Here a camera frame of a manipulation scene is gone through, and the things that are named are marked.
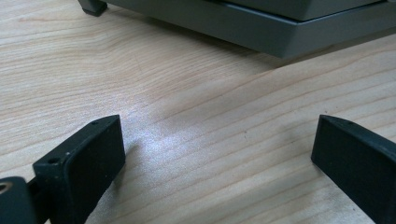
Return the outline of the dark grey corner shelf rack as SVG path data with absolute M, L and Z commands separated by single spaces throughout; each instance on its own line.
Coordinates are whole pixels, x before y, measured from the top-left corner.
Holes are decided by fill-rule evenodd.
M 109 4 L 198 33 L 290 58 L 396 28 L 396 0 L 78 0 L 100 16 Z

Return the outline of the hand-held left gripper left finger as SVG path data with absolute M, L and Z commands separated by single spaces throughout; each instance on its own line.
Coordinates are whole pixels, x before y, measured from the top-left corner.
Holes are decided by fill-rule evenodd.
M 125 164 L 120 117 L 94 120 L 33 164 L 51 224 L 84 224 Z

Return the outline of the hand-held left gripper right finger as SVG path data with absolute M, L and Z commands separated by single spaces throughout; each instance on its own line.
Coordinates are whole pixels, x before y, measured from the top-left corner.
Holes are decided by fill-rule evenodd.
M 396 143 L 321 115 L 312 162 L 376 224 L 396 224 Z

